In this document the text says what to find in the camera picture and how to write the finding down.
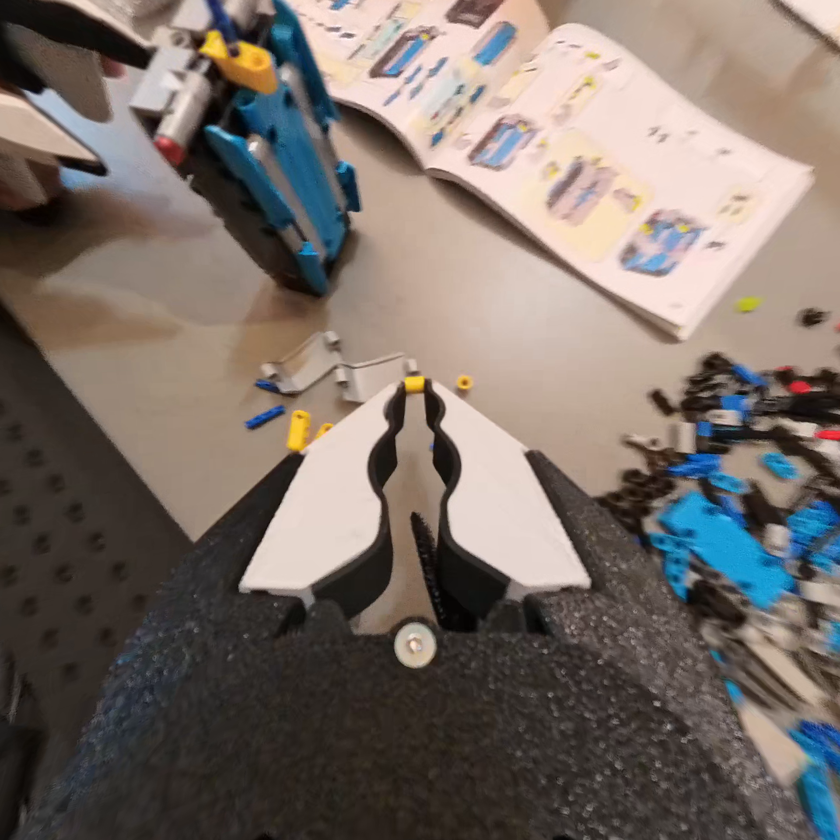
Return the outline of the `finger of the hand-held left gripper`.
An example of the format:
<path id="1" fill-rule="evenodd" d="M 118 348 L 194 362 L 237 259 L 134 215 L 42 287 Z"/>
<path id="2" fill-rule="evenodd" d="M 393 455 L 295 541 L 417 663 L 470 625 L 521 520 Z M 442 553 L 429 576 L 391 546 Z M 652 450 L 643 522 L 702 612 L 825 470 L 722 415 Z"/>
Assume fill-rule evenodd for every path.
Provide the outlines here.
<path id="1" fill-rule="evenodd" d="M 141 29 L 152 16 L 154 2 L 2 1 L 2 89 L 53 91 L 84 119 L 107 123 L 107 79 L 147 67 Z"/>
<path id="2" fill-rule="evenodd" d="M 63 170 L 105 176 L 109 168 L 22 92 L 1 94 L 1 209 L 36 211 L 65 191 Z"/>

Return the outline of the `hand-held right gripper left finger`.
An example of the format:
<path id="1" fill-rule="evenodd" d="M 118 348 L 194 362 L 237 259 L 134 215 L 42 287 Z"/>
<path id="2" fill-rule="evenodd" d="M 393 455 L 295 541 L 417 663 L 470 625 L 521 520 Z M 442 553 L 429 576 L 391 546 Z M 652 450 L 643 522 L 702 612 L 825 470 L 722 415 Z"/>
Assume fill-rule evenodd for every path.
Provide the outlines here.
<path id="1" fill-rule="evenodd" d="M 384 486 L 396 465 L 406 388 L 391 384 L 283 465 L 290 483 L 240 581 L 242 593 L 337 604 L 359 615 L 389 585 Z"/>

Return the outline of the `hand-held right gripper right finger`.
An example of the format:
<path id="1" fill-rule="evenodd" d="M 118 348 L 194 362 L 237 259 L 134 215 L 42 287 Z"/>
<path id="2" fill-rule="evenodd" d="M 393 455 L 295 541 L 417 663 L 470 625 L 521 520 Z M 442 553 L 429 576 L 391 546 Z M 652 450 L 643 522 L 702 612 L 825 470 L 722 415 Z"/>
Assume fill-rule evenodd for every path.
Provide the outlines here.
<path id="1" fill-rule="evenodd" d="M 444 592 L 483 619 L 499 602 L 591 589 L 532 451 L 441 385 L 427 386 L 427 425 L 444 482 L 437 539 Z"/>

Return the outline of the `pile of small toy bricks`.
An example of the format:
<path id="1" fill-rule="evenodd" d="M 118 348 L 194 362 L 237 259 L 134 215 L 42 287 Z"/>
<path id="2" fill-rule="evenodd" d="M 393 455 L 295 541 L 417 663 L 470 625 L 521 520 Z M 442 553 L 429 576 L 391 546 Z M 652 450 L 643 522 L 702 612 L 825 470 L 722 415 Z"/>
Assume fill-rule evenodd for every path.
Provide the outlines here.
<path id="1" fill-rule="evenodd" d="M 597 501 L 686 604 L 764 765 L 839 838 L 838 363 L 702 356 L 647 400 L 663 437 Z"/>

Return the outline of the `grey blue toy brick assembly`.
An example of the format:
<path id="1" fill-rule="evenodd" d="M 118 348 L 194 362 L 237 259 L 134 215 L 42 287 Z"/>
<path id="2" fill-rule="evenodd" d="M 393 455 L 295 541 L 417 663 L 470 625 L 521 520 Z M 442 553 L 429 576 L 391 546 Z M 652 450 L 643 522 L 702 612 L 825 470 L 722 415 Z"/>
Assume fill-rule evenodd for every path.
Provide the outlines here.
<path id="1" fill-rule="evenodd" d="M 130 102 L 145 134 L 259 268 L 322 298 L 361 210 L 339 118 L 286 2 L 177 2 Z"/>

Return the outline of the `brick instruction booklet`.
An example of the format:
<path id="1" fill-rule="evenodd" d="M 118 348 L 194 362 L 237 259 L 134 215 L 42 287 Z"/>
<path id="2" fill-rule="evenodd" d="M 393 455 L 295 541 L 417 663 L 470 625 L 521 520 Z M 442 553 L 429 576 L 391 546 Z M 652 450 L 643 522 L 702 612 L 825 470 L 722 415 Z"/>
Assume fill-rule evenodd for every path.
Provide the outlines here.
<path id="1" fill-rule="evenodd" d="M 538 2 L 290 2 L 337 103 L 687 339 L 813 183 Z"/>

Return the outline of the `grey desk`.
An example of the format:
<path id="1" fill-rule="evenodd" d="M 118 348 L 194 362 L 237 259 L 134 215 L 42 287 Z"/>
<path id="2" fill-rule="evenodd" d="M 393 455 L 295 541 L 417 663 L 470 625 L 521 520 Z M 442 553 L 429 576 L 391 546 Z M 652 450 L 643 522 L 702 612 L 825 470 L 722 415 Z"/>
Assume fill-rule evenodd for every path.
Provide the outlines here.
<path id="1" fill-rule="evenodd" d="M 771 791 L 684 610 L 574 483 L 606 476 L 608 434 L 641 411 L 643 385 L 704 341 L 768 361 L 793 349 L 793 326 L 730 316 L 680 347 L 654 339 L 476 199 L 409 175 L 368 126 L 351 118 L 372 222 L 332 304 L 345 338 L 477 375 L 479 410 L 571 471 L 554 488 L 607 577 L 548 598 L 549 635 L 446 638 L 430 679 L 384 636 L 269 637 L 270 614 L 232 577 L 223 594 L 221 574 L 279 499 L 279 444 L 153 436 L 152 386 L 173 419 L 197 420 L 190 392 L 212 417 L 233 405 L 209 382 L 233 329 L 196 332 L 193 366 L 162 332 L 147 351 L 107 343 L 91 368 L 101 408 L 157 446 L 171 510 L 245 500 L 164 585 L 20 838 L 813 838 L 793 794 Z"/>

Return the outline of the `black perforated pad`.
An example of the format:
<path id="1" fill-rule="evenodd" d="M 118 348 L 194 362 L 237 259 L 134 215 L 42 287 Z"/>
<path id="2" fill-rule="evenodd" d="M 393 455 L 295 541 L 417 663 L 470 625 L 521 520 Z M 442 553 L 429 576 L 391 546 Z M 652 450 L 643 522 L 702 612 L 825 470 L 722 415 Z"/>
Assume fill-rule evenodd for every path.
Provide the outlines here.
<path id="1" fill-rule="evenodd" d="M 2 307 L 2 837 L 193 541 Z"/>

